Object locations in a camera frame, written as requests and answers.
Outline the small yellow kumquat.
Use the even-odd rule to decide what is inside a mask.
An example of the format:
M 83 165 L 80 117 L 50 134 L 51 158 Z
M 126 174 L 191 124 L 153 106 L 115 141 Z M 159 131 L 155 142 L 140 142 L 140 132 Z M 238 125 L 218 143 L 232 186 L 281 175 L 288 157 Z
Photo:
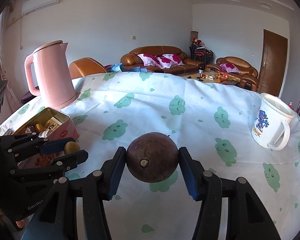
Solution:
M 70 141 L 67 142 L 66 145 L 64 146 L 64 154 L 68 155 L 68 154 L 72 154 L 75 153 L 77 151 L 80 151 L 81 148 L 79 146 L 79 144 L 77 144 L 76 142 Z

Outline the dark purple passion fruit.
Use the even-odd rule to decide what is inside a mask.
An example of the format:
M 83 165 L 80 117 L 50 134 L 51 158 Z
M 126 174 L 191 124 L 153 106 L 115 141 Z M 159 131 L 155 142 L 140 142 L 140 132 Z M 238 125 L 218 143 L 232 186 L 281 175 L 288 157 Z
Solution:
M 158 183 L 178 166 L 178 148 L 167 135 L 151 132 L 133 140 L 127 148 L 127 167 L 138 180 Z

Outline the coffee table with fruits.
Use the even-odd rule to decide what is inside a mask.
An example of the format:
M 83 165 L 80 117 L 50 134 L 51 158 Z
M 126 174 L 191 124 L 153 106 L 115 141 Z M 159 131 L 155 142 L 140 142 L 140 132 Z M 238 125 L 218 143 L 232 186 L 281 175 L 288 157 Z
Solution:
M 222 85 L 237 86 L 240 83 L 240 79 L 235 76 L 231 76 L 224 72 L 215 72 L 212 70 L 199 70 L 195 73 L 187 73 L 181 75 L 181 77 L 191 80 L 197 80 L 203 83 L 219 83 Z

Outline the pink metal tin box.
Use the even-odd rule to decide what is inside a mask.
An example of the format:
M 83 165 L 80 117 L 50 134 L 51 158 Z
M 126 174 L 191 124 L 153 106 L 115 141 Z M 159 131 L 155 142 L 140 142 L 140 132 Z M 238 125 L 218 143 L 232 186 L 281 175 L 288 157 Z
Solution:
M 47 138 L 49 140 L 69 137 L 77 140 L 79 138 L 77 129 L 70 116 L 50 107 L 41 110 L 13 133 L 25 134 L 30 132 L 35 132 L 39 137 Z M 48 155 L 38 153 L 21 161 L 18 166 L 20 168 L 46 167 L 51 163 L 52 159 L 59 157 L 61 153 L 62 151 Z

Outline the paper leaflet in tin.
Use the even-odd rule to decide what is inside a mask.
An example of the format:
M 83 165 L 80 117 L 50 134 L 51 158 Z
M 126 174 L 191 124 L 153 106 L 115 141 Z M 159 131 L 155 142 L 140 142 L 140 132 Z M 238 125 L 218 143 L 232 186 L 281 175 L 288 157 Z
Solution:
M 47 137 L 61 125 L 62 123 L 57 118 L 55 117 L 50 118 L 44 126 L 44 130 L 41 133 L 42 136 Z

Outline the purple round stool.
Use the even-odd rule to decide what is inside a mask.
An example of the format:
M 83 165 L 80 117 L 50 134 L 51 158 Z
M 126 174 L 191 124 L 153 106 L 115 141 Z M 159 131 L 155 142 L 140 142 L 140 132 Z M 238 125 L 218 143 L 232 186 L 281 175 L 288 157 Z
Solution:
M 30 102 L 32 99 L 34 99 L 36 96 L 31 94 L 30 91 L 26 92 L 22 97 L 21 97 L 21 104 L 25 105 L 28 102 Z

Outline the pink electric kettle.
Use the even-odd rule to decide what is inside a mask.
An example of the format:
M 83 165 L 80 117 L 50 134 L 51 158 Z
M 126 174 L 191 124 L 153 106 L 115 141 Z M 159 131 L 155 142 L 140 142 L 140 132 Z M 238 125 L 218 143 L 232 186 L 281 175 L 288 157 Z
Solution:
M 34 50 L 24 62 L 30 93 L 54 109 L 62 109 L 76 99 L 66 60 L 67 46 L 62 40 L 47 43 Z

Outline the near brown leather chair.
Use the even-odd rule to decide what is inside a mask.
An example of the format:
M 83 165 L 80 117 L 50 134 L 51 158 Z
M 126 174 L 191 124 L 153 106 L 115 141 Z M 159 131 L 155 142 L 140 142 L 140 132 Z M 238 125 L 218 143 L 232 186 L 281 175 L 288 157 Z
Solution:
M 107 73 L 106 68 L 102 64 L 90 57 L 84 57 L 70 63 L 69 71 L 72 79 Z

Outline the cloud print tablecloth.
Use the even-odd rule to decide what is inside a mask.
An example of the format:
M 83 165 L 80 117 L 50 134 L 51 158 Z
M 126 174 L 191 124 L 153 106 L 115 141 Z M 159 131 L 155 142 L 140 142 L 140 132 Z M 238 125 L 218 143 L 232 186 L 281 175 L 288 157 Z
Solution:
M 62 109 L 74 124 L 86 162 L 69 171 L 84 178 L 137 137 L 159 132 L 221 178 L 246 178 L 281 239 L 300 231 L 300 116 L 290 122 L 281 151 L 262 148 L 251 135 L 258 93 L 167 74 L 96 74 L 73 81 L 77 99 Z M 177 168 L 165 181 L 144 183 L 128 170 L 104 202 L 112 239 L 191 239 L 200 202 Z

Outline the white printed mug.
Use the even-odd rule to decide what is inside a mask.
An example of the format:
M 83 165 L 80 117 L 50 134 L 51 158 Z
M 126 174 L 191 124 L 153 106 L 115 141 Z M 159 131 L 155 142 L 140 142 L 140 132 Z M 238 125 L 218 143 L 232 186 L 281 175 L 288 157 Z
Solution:
M 261 93 L 261 103 L 251 130 L 253 139 L 262 147 L 280 151 L 290 138 L 290 122 L 295 112 L 281 99 Z

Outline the long brown leather sofa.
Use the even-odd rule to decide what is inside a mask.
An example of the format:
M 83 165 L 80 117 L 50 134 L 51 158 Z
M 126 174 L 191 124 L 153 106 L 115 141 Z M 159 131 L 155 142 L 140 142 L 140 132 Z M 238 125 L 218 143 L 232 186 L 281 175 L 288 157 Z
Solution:
M 189 59 L 185 52 L 172 46 L 145 46 L 136 48 L 121 57 L 127 69 L 146 68 L 147 71 L 183 75 L 204 70 L 200 61 Z

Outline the white air conditioner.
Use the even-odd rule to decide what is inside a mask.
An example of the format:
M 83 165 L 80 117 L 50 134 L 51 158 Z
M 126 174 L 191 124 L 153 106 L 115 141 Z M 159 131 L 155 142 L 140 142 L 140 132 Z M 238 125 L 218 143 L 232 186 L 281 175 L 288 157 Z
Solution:
M 28 15 L 34 11 L 58 4 L 59 0 L 28 0 L 21 7 L 21 15 Z

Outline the stacked dark chairs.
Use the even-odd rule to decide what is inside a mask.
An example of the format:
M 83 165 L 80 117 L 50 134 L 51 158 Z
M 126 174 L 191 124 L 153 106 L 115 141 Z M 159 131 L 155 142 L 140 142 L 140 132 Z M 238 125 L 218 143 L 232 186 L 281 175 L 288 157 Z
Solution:
M 192 38 L 190 45 L 190 55 L 192 60 L 203 62 L 204 65 L 212 64 L 214 61 L 214 53 L 203 45 L 201 40 Z

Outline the brown wooden door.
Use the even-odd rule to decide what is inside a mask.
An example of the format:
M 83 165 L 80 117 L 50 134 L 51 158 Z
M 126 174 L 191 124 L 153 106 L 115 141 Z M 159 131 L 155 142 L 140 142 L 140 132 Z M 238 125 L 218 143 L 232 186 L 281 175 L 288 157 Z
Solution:
M 263 50 L 257 91 L 279 96 L 286 70 L 288 39 L 263 30 Z

